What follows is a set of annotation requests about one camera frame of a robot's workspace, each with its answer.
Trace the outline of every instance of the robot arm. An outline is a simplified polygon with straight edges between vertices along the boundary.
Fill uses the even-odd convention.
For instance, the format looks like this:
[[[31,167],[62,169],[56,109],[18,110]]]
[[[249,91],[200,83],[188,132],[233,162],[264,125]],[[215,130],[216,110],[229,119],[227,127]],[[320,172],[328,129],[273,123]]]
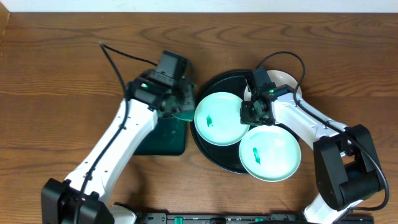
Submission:
[[[88,157],[63,182],[50,179],[42,189],[43,223],[73,223],[76,198],[98,155],[119,129],[125,113],[127,121],[96,165],[87,182],[79,222],[133,224],[135,214],[122,206],[109,209],[106,204],[122,170],[141,141],[155,128],[158,118],[178,117],[192,120],[195,110],[193,87],[186,77],[189,61],[171,52],[163,52],[155,70],[145,71],[127,85],[127,97],[120,104],[116,116]]]
[[[381,177],[369,158],[351,145],[344,135],[326,127],[324,123],[297,106],[291,86],[276,87],[265,68],[252,71],[246,77],[246,81],[252,93],[252,100],[242,102],[241,122],[251,125],[282,123],[314,150],[315,175],[320,194],[304,210],[308,222],[331,224],[344,215],[348,208],[384,188]],[[350,128],[333,121],[310,106],[299,94],[296,97],[300,104],[318,119],[327,121],[337,130],[354,137],[357,142],[366,146],[380,167],[372,137],[364,126],[359,124]],[[355,160],[344,165],[341,157],[345,155],[355,156]]]
[[[126,106],[123,101],[120,104],[113,122],[94,149],[87,158],[65,178],[65,180],[71,181],[70,187],[73,189],[80,190],[85,175],[92,163],[122,123]],[[99,195],[98,200],[108,203],[113,187],[122,170],[134,154],[138,145],[155,128],[156,124],[156,110],[150,110],[147,104],[131,99],[129,101],[129,115],[125,128],[106,151],[103,157],[104,159],[100,160],[96,166],[92,178],[89,180],[85,189],[85,194],[89,195],[92,192],[97,192]]]

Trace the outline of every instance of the black plate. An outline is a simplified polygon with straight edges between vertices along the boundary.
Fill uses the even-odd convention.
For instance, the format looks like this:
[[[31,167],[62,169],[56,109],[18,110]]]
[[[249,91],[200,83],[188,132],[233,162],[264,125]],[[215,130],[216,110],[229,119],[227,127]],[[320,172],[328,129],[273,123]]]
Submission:
[[[246,88],[246,79],[244,76],[250,72],[251,70],[233,70],[224,72],[212,78],[200,88],[196,97],[197,104],[201,102],[204,97],[217,92],[232,93],[243,100],[244,90]],[[219,167],[231,172],[248,174],[239,158],[239,144],[241,141],[230,146],[216,146],[208,143],[198,134],[194,122],[191,122],[190,126],[193,140],[203,155],[205,155],[211,162],[214,162]],[[286,129],[293,134],[297,140],[299,140],[299,137],[288,127],[283,124],[277,124],[277,126]]]

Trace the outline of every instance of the wire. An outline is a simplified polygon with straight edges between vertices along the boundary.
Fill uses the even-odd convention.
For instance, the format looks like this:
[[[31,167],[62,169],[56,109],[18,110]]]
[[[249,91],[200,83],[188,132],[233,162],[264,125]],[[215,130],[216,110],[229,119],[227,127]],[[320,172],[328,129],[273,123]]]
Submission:
[[[124,101],[125,101],[125,103],[126,103],[126,105],[125,105],[126,110],[125,110],[125,112],[124,112],[123,121],[122,121],[122,123],[120,124],[118,130],[115,132],[115,134],[113,135],[113,137],[111,138],[111,140],[109,140],[109,142],[107,143],[107,145],[104,147],[104,149],[103,149],[103,150],[101,151],[101,153],[98,155],[98,157],[95,159],[93,165],[91,165],[90,169],[89,169],[88,172],[86,173],[86,176],[85,176],[85,179],[84,179],[84,181],[83,181],[83,184],[81,185],[80,193],[79,193],[78,198],[77,198],[77,206],[76,206],[75,214],[74,214],[74,224],[78,224],[78,223],[79,223],[79,215],[80,215],[81,201],[82,201],[82,199],[83,199],[83,196],[84,196],[84,192],[85,192],[87,183],[88,183],[88,181],[91,179],[91,176],[92,176],[92,174],[93,174],[93,171],[95,170],[95,167],[96,167],[97,163],[99,163],[99,161],[101,160],[101,158],[104,156],[105,152],[109,149],[109,147],[112,145],[113,141],[117,138],[117,136],[119,135],[119,133],[123,130],[124,125],[126,124],[126,121],[127,121],[128,114],[129,114],[129,102],[127,101],[127,90],[126,90],[126,85],[124,84],[123,78],[122,78],[122,76],[121,76],[121,74],[120,74],[118,68],[117,68],[116,65],[114,64],[113,60],[111,59],[111,56],[109,56],[109,54],[108,54],[108,52],[106,51],[106,49],[110,49],[110,50],[115,51],[115,52],[117,52],[117,53],[119,53],[119,54],[121,54],[121,55],[124,55],[124,56],[127,56],[127,57],[131,57],[131,58],[133,58],[133,59],[137,59],[137,60],[140,60],[140,61],[144,61],[144,62],[148,62],[148,63],[151,63],[151,64],[155,64],[155,63],[153,63],[153,62],[149,62],[149,61],[146,61],[146,60],[141,59],[141,58],[136,58],[136,57],[134,57],[134,56],[131,56],[131,55],[122,53],[122,52],[120,52],[120,51],[118,51],[118,50],[112,49],[112,48],[106,46],[105,44],[103,44],[103,43],[101,43],[101,42],[99,42],[99,46],[101,47],[101,49],[102,49],[102,51],[104,52],[106,58],[109,60],[110,64],[112,65],[114,72],[115,72],[116,75],[118,76],[118,79],[119,79],[119,81],[120,81],[120,84],[121,84],[122,90],[123,90],[123,97],[124,97]]]
[[[109,49],[109,50],[112,50],[113,52],[116,52],[116,53],[121,54],[121,55],[123,55],[123,56],[126,56],[126,57],[129,57],[129,58],[132,58],[132,59],[136,59],[136,60],[141,61],[141,62],[146,62],[146,63],[149,63],[149,64],[151,64],[151,65],[157,66],[157,64],[156,64],[155,62],[151,62],[150,60],[146,60],[146,59],[143,59],[143,58],[139,58],[139,57],[136,57],[136,56],[132,56],[132,55],[123,53],[123,52],[121,52],[121,51],[118,51],[118,50],[116,50],[116,49],[113,49],[112,47],[110,47],[110,46],[108,46],[108,45],[106,45],[106,44],[104,44],[104,43],[102,43],[102,42],[100,42],[99,44],[102,45],[102,47],[104,47],[104,48],[106,48],[106,49]]]
[[[353,139],[351,136],[346,134],[345,132],[332,126],[329,121],[324,121],[321,118],[319,118],[318,116],[316,116],[315,114],[313,114],[311,111],[306,109],[302,104],[300,104],[299,100],[297,100],[297,96],[296,96],[297,90],[299,89],[300,85],[302,84],[304,77],[305,77],[305,73],[306,73],[304,61],[295,53],[288,52],[288,51],[281,51],[281,52],[276,52],[276,53],[268,55],[266,58],[264,58],[259,63],[259,65],[256,68],[259,68],[267,59],[269,59],[275,55],[278,55],[278,54],[293,55],[295,58],[297,58],[300,61],[301,65],[303,67],[303,74],[301,76],[301,79],[300,79],[300,81],[298,81],[296,87],[294,88],[293,99],[294,99],[295,104],[298,107],[300,107],[304,112],[308,113],[310,116],[314,117],[316,120],[318,120],[319,122],[324,124],[325,127],[329,127],[330,129],[336,131],[340,135],[344,136],[347,140],[349,140],[354,146],[356,146],[361,152],[363,152],[363,154],[365,154],[365,156],[372,162],[372,164],[375,166],[377,172],[379,173],[379,175],[381,177],[381,182],[384,185],[384,200],[383,200],[383,202],[376,207],[351,207],[349,209],[350,210],[362,210],[362,211],[377,211],[377,210],[384,208],[388,204],[388,201],[390,198],[390,190],[389,190],[389,186],[387,183],[387,179],[386,179],[386,176],[384,175],[383,171],[381,170],[380,166],[376,163],[376,161],[373,159],[373,157],[368,153],[368,151],[365,149],[365,147],[361,143],[357,142],[357,140]]]

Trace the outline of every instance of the white plate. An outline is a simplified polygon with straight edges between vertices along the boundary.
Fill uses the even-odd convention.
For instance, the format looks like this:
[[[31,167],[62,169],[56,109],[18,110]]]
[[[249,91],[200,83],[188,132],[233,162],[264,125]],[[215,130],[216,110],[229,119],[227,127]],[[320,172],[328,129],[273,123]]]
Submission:
[[[299,168],[301,150],[297,140],[278,126],[257,126],[242,138],[239,157],[243,167],[254,177],[276,182]]]
[[[232,93],[218,92],[206,96],[195,110],[193,119],[199,135],[216,146],[240,141],[249,130],[241,124],[242,99]]]

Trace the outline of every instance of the wooden table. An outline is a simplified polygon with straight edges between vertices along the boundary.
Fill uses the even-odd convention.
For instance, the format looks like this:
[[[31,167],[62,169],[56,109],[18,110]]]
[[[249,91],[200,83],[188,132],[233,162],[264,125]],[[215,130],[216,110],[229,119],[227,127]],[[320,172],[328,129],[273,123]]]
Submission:
[[[372,132],[391,188],[376,222],[398,222],[397,14],[12,13],[0,48],[0,220],[40,223],[40,190],[63,180],[112,121],[122,94],[97,42],[149,60],[162,50],[189,58],[196,83],[254,68],[273,52],[307,65],[304,98],[328,116]],[[125,80],[150,65],[112,54]],[[298,78],[285,55],[268,69]],[[185,213],[300,211],[317,194],[311,149],[289,179],[269,183],[220,169],[188,133],[182,156],[137,156],[111,203]],[[375,206],[384,193],[363,205]]]

